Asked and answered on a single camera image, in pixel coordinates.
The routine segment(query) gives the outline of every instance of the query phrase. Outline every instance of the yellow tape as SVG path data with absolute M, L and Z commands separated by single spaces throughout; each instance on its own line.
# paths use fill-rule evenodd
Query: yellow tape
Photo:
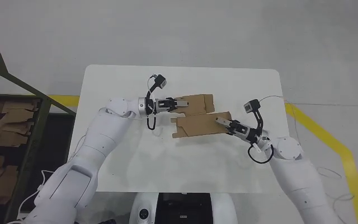
M 79 96 L 48 95 L 64 106 L 78 106 Z
M 286 113 L 296 118 L 300 124 L 311 131 L 318 139 L 325 143 L 329 148 L 333 149 L 336 154 L 341 157 L 343 168 L 346 174 L 349 190 L 354 195 L 353 207 L 358 218 L 358 172 L 354 162 L 352 152 L 340 141 L 338 141 L 328 131 L 324 130 L 319 124 L 305 115 L 300 109 L 294 105 L 285 104 Z

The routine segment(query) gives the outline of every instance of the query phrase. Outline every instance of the cardboard box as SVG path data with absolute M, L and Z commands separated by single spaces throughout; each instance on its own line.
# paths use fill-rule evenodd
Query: cardboard box
M 9 109 L 0 119 L 0 127 L 4 123 L 25 122 L 34 116 L 34 112 L 25 109 Z
M 172 110 L 171 113 L 191 116 L 196 114 L 208 114 L 215 111 L 213 94 L 181 96 L 177 97 L 176 100 L 186 100 L 189 105 Z
M 180 118 L 172 118 L 171 122 L 177 124 L 177 133 L 172 135 L 173 138 L 183 138 L 192 136 L 203 136 L 206 134 L 227 133 L 226 128 L 216 122 L 216 118 L 231 120 L 230 112 L 214 114 L 198 114 Z
M 19 147 L 21 144 L 26 144 L 26 142 L 26 136 L 22 136 L 16 132 L 0 131 L 0 146 Z
M 6 123 L 3 124 L 0 129 L 6 132 L 16 132 L 29 136 L 31 134 L 30 129 L 34 122 L 19 122 L 19 123 Z
M 17 166 L 2 167 L 4 157 L 0 156 L 0 204 L 6 204 L 10 199 L 17 181 Z
M 0 104 L 2 108 L 1 113 L 5 114 L 11 109 L 26 109 L 31 111 L 37 111 L 37 103 L 39 100 L 30 100 L 30 101 L 12 101 L 8 100 Z
M 38 100 L 0 102 L 0 146 L 19 147 L 26 144 L 31 126 L 27 122 L 37 110 Z

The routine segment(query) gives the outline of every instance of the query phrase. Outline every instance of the wire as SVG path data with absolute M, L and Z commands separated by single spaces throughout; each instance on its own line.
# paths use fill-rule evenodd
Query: wire
M 327 178 L 330 178 L 330 179 L 336 179 L 336 180 L 341 180 L 341 179 L 343 178 L 341 174 L 335 172 L 334 170 L 331 170 L 331 169 L 328 169 L 328 168 L 325 168 L 325 167 L 322 167 L 322 166 L 317 167 L 316 169 L 317 169 L 317 172 L 319 173 L 319 175 L 321 175 L 321 176 L 324 176 L 324 177 L 327 177 Z M 334 175 L 332 175 L 332 176 L 326 175 L 326 174 L 320 172 L 320 170 L 329 171 L 329 172 L 333 173 Z M 340 221 L 341 221 L 343 224 L 347 224 L 347 223 L 342 219 L 342 217 L 338 214 L 335 205 L 336 205 L 336 202 L 337 202 L 337 201 L 347 202 L 347 201 L 353 200 L 355 196 L 354 196 L 353 194 L 351 194 L 351 193 L 343 194 L 343 195 L 339 196 L 338 198 L 335 198 L 335 197 L 333 197 L 333 196 L 330 196 L 330 195 L 327 194 L 327 193 L 326 193 L 326 196 L 329 197 L 329 198 L 331 198 L 331 199 L 333 199 L 332 209 L 333 209 L 334 213 L 336 214 L 336 216 L 340 219 Z
M 70 161 L 76 154 L 77 154 L 77 150 L 78 150 L 78 145 L 79 145 L 79 143 L 80 143 L 80 141 L 85 137 L 86 135 L 84 135 L 84 136 L 82 136 L 79 140 L 78 140 L 78 142 L 77 142 L 77 145 L 76 145 L 76 148 L 74 149 L 74 152 L 72 153 L 72 155 L 71 155 L 71 157 L 69 158 L 69 160 L 68 161 Z
M 33 197 L 35 194 L 37 194 L 37 193 L 42 189 L 42 187 L 44 186 L 45 181 L 46 181 L 45 172 L 54 173 L 53 171 L 49 171 L 49 170 L 41 170 L 41 174 L 43 175 L 43 182 L 42 182 L 42 184 L 37 188 L 37 191 L 36 191 L 34 194 L 28 196 L 25 200 L 23 200 L 23 201 L 21 202 L 21 204 L 20 204 L 20 206 L 18 207 L 18 210 L 17 210 L 17 216 L 20 216 L 20 212 L 21 212 L 21 208 L 22 208 L 23 204 L 24 204 L 27 200 L 29 200 L 31 197 Z M 25 223 L 25 222 L 23 221 L 23 218 L 20 218 L 19 220 L 12 221 L 12 222 L 8 222 L 7 224 L 12 224 L 12 223 L 20 223 L 20 224 L 23 224 L 23 223 Z
M 248 154 L 248 156 L 251 158 L 251 160 L 253 160 L 254 162 L 256 162 L 256 163 L 258 163 L 258 164 L 266 164 L 266 163 L 270 162 L 270 160 L 271 160 L 272 157 L 274 156 L 274 152 L 275 152 L 274 146 L 271 145 L 271 155 L 270 155 L 270 157 L 269 157 L 266 161 L 264 161 L 264 162 L 257 161 L 257 160 L 255 160 L 255 159 L 251 156 L 251 153 L 250 153 L 251 148 L 253 148 L 252 145 L 251 145 L 250 148 L 247 150 L 247 154 Z
M 334 170 L 331 170 L 331 169 L 328 169 L 328 168 L 325 168 L 325 167 L 322 167 L 322 166 L 318 166 L 316 168 L 316 170 L 321 176 L 325 176 L 327 178 L 336 179 L 336 180 L 341 180 L 342 179 L 342 175 L 337 173 L 337 172 L 335 172 Z M 326 175 L 324 173 L 319 172 L 320 170 L 327 170 L 327 171 L 333 173 L 335 176 L 328 176 L 328 175 Z
M 149 80 L 151 78 L 155 77 L 155 74 L 153 74 L 152 76 L 150 76 L 150 78 L 147 80 L 147 88 L 148 88 L 148 93 L 147 93 L 147 96 L 146 96 L 146 100 L 149 100 L 150 99 L 150 96 L 152 95 L 152 92 L 154 91 L 154 89 L 156 88 L 155 86 L 152 86 L 152 88 L 149 88 Z M 153 126 L 150 127 L 149 126 L 149 115 L 147 116 L 147 127 L 149 130 L 154 130 L 156 128 L 156 123 L 157 123 L 157 117 L 156 117 L 156 114 L 155 114 L 155 102 L 153 101 L 153 108 L 150 108 L 152 110 L 152 114 L 154 114 L 154 121 L 153 121 Z
M 24 222 L 23 222 L 23 221 L 16 220 L 16 221 L 8 222 L 7 224 L 13 224 L 13 223 L 23 224 Z
M 295 115 L 295 110 L 294 110 L 294 108 L 293 108 L 293 104 L 292 104 L 290 101 L 288 101 L 287 99 L 285 99 L 283 96 L 277 96 L 277 95 L 266 96 L 266 97 L 262 98 L 259 102 L 261 102 L 261 101 L 264 100 L 264 99 L 270 98 L 270 97 L 279 97 L 279 98 L 282 98 L 284 101 L 286 101 L 286 102 L 291 106 L 292 112 L 293 112 L 294 121 L 295 121 L 295 131 L 296 131 L 297 139 L 298 139 L 299 144 L 301 144 L 301 143 L 300 143 L 300 138 L 299 138 L 299 135 L 298 135 L 298 131 L 297 131 L 296 115 Z M 337 173 L 337 172 L 335 172 L 334 170 L 331 170 L 331 169 L 328 169 L 328 168 L 325 168 L 325 167 L 317 167 L 316 169 L 317 169 L 317 172 L 318 172 L 321 176 L 325 176 L 325 177 L 327 177 L 327 178 L 336 179 L 336 180 L 342 179 L 342 175 L 339 174 L 339 173 Z M 334 176 L 328 176 L 328 175 L 326 175 L 326 174 L 323 174 L 322 172 L 320 172 L 320 170 L 329 171 L 329 172 L 333 173 L 335 177 L 334 177 Z M 343 195 L 339 196 L 338 198 L 332 197 L 332 196 L 330 196 L 330 195 L 327 194 L 327 193 L 326 193 L 326 195 L 327 195 L 329 198 L 333 199 L 332 209 L 333 209 L 334 213 L 336 214 L 336 216 L 340 219 L 340 221 L 341 221 L 343 224 L 347 224 L 347 223 L 342 219 L 342 217 L 337 213 L 335 204 L 336 204 L 337 201 L 350 201 L 350 200 L 353 200 L 355 196 L 354 196 L 353 194 L 351 194 L 351 193 L 343 194 Z
M 295 122 L 295 131 L 296 131 L 297 141 L 298 141 L 299 144 L 301 144 L 300 137 L 298 136 L 297 121 L 296 121 L 296 115 L 295 115 L 295 110 L 293 108 L 293 104 L 290 101 L 288 101 L 286 98 L 284 98 L 283 96 L 277 96 L 277 95 L 266 96 L 266 97 L 262 98 L 261 100 L 259 100 L 258 102 L 261 102 L 262 100 L 270 98 L 270 97 L 282 98 L 284 101 L 286 101 L 291 106 L 291 109 L 292 109 L 292 112 L 293 112 L 293 118 L 294 118 L 294 122 Z
M 148 88 L 148 92 L 149 92 L 149 98 L 151 97 L 151 95 L 152 95 L 152 93 L 153 93 L 153 91 L 151 91 L 150 88 L 149 88 L 149 80 L 150 80 L 151 78 L 153 78 L 153 77 L 154 77 L 154 75 L 150 76 L 150 77 L 148 78 L 148 80 L 147 80 L 147 88 Z M 153 108 L 151 108 L 152 113 L 149 114 L 148 116 L 146 116 L 145 118 L 130 118 L 130 117 L 128 117 L 128 116 L 120 115 L 120 114 L 116 113 L 115 111 L 113 111 L 113 110 L 111 110 L 111 109 L 109 109 L 109 108 L 106 108 L 106 107 L 100 108 L 98 111 L 101 111 L 101 110 L 107 110 L 107 111 L 109 112 L 109 114 L 115 114 L 115 115 L 117 115 L 117 116 L 120 116 L 121 118 L 127 118 L 127 119 L 131 119 L 131 120 L 144 120 L 144 119 L 148 119 L 148 118 L 150 118 L 151 115 L 154 114 L 154 109 L 153 109 Z

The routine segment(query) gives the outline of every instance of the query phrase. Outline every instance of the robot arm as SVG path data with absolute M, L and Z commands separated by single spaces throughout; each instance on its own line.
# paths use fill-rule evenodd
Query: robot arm
M 77 210 L 85 208 L 96 192 L 98 171 L 104 160 L 122 141 L 133 118 L 137 115 L 148 119 L 151 114 L 188 106 L 186 101 L 173 98 L 156 101 L 150 99 L 156 87 L 163 88 L 166 84 L 163 76 L 153 77 L 155 84 L 146 97 L 132 101 L 111 99 L 105 108 L 100 109 L 88 127 L 77 153 L 59 167 L 44 186 L 39 186 L 40 192 L 35 198 L 36 207 L 24 223 L 73 224 Z
M 257 128 L 241 124 L 237 120 L 217 118 L 216 122 L 226 126 L 228 134 L 251 144 L 248 150 L 256 148 L 264 151 L 279 185 L 299 211 L 306 224 L 337 224 L 338 219 L 329 207 L 321 179 L 316 168 L 302 150 L 300 144 L 291 137 L 270 139 L 263 131 L 263 121 L 258 112 L 260 103 L 252 100 L 244 106 L 247 113 L 253 112 L 258 121 Z

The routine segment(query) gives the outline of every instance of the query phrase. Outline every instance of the white cable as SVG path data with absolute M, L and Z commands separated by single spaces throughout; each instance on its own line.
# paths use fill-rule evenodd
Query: white cable
M 283 96 L 277 96 L 277 95 L 271 95 L 271 96 L 266 96 L 264 98 L 262 98 L 259 102 L 261 102 L 262 100 L 266 99 L 266 98 L 270 98 L 270 97 L 279 97 L 279 98 L 282 98 L 284 101 L 286 101 L 288 104 L 290 104 L 291 108 L 292 108 L 292 112 L 293 112 L 293 117 L 294 117 L 294 120 L 295 120 L 295 130 L 296 130 L 296 135 L 297 135 L 297 139 L 298 139 L 298 142 L 300 143 L 300 139 L 299 139 L 299 136 L 298 136 L 298 131 L 297 131 L 297 124 L 296 124 L 296 115 L 295 115 L 295 110 L 293 108 L 293 104 L 290 103 L 288 100 L 286 100 Z M 334 176 L 328 176 L 322 172 L 320 172 L 319 170 L 320 169 L 323 169 L 323 170 L 327 170 L 327 171 L 330 171 L 331 173 L 334 174 Z M 336 180 L 340 180 L 342 179 L 342 175 L 340 175 L 339 173 L 331 170 L 331 169 L 328 169 L 328 168 L 325 168 L 325 167 L 318 167 L 317 168 L 317 172 L 321 175 L 321 176 L 325 176 L 327 178 L 331 178 L 331 179 L 336 179 Z M 327 194 L 327 197 L 333 199 L 333 204 L 332 204 L 332 209 L 334 211 L 334 213 L 336 214 L 336 216 L 340 219 L 340 221 L 343 223 L 343 224 L 347 224 L 343 219 L 342 217 L 337 213 L 336 211 L 336 207 L 335 207 L 335 204 L 337 201 L 350 201 L 350 200 L 353 200 L 353 198 L 355 197 L 353 194 L 351 193 L 348 193 L 348 194 L 343 194 L 341 196 L 339 196 L 338 198 L 335 198 L 335 197 L 332 197 L 330 196 L 329 194 Z
M 37 194 L 37 193 L 42 189 L 42 187 L 44 186 L 45 181 L 46 181 L 45 172 L 54 173 L 53 171 L 49 171 L 49 170 L 41 170 L 41 174 L 43 175 L 43 182 L 42 182 L 42 184 L 37 188 L 37 191 L 36 191 L 34 194 L 28 196 L 25 200 L 23 200 L 23 201 L 21 202 L 21 204 L 20 204 L 20 206 L 18 207 L 18 210 L 17 210 L 17 216 L 18 216 L 18 217 L 20 216 L 20 212 L 21 212 L 21 208 L 22 208 L 23 204 L 24 204 L 27 200 L 29 200 L 31 197 L 33 197 L 35 194 Z M 23 221 L 23 218 L 20 218 L 19 220 L 12 221 L 12 222 L 8 222 L 7 224 L 12 224 L 12 223 L 20 223 L 20 224 L 23 224 L 24 221 Z
M 149 98 L 152 96 L 152 92 L 150 91 L 150 87 L 149 87 L 149 80 L 150 80 L 151 78 L 153 78 L 153 77 L 154 77 L 154 74 L 153 74 L 152 76 L 150 76 L 150 77 L 148 78 L 148 80 L 147 80 L 147 88 L 148 88 L 148 91 L 149 91 Z M 129 118 L 129 117 L 127 117 L 127 116 L 120 115 L 120 114 L 114 112 L 113 110 L 111 110 L 111 109 L 109 109 L 109 108 L 100 108 L 98 111 L 107 110 L 107 111 L 111 112 L 112 114 L 115 114 L 115 115 L 117 115 L 117 116 L 120 116 L 121 118 L 127 118 L 127 119 L 131 119 L 131 120 L 145 120 L 145 119 L 147 119 L 147 118 L 150 118 L 151 115 L 154 114 L 154 108 L 150 108 L 150 109 L 152 110 L 152 113 L 149 114 L 148 116 L 146 116 L 145 118 Z
M 73 159 L 73 157 L 77 154 L 77 150 L 78 150 L 78 145 L 79 145 L 79 143 L 80 143 L 80 141 L 85 137 L 86 135 L 84 135 L 84 136 L 82 136 L 79 140 L 78 140 L 78 142 L 77 142 L 77 145 L 76 145 L 76 148 L 74 148 L 74 151 L 73 151 L 73 153 L 72 153 L 72 155 L 71 155 L 71 157 L 69 158 L 69 160 L 68 161 L 70 161 L 71 159 Z
M 8 222 L 7 224 L 13 224 L 13 223 L 23 224 L 24 222 L 17 220 L 17 221 Z
M 288 101 L 287 99 L 285 99 L 283 96 L 277 96 L 277 95 L 266 96 L 266 97 L 262 98 L 259 102 L 261 102 L 264 99 L 270 98 L 270 97 L 282 98 L 284 101 L 286 101 L 291 106 L 292 113 L 293 113 L 293 118 L 294 118 L 294 121 L 295 121 L 295 131 L 296 131 L 296 135 L 297 135 L 297 141 L 298 141 L 299 144 L 301 144 L 300 137 L 298 136 L 297 121 L 296 121 L 296 115 L 295 115 L 295 110 L 293 108 L 293 104 L 290 101 Z

